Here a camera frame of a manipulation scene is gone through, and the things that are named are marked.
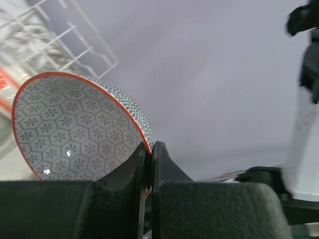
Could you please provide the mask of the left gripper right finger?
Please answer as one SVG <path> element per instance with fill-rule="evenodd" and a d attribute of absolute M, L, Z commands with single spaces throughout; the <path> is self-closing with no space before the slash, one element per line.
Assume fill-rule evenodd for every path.
<path fill-rule="evenodd" d="M 153 238 L 291 238 L 279 198 L 266 184 L 194 182 L 160 141 L 153 164 Z"/>

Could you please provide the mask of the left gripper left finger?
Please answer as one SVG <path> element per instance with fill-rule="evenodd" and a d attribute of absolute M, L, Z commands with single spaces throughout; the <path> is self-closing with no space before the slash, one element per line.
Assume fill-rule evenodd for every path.
<path fill-rule="evenodd" d="M 3 239 L 141 239 L 147 152 L 143 143 L 93 181 L 8 181 L 0 185 Z"/>

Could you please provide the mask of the blue hexagon red-rim bowl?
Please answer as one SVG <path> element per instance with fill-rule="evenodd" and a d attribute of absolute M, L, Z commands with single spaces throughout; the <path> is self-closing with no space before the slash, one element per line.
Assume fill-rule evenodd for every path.
<path fill-rule="evenodd" d="M 12 105 L 19 150 L 40 180 L 97 181 L 140 143 L 152 160 L 151 127 L 137 103 L 94 77 L 44 72 L 28 79 Z"/>

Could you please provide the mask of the orange floral bowl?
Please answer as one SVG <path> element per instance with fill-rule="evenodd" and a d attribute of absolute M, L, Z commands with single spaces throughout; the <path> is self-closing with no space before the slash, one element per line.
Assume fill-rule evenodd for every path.
<path fill-rule="evenodd" d="M 21 84 L 9 74 L 5 68 L 0 67 L 0 107 L 6 114 L 12 110 L 12 102 Z"/>

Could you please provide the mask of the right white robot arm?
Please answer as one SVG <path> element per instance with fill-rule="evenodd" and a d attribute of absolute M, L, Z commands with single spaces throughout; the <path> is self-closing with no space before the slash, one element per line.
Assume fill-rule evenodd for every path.
<path fill-rule="evenodd" d="M 319 221 L 319 2 L 292 11 L 286 29 L 290 36 L 311 32 L 300 67 L 288 159 L 282 167 L 250 168 L 235 180 L 269 185 L 281 199 L 289 225 L 301 225 Z"/>

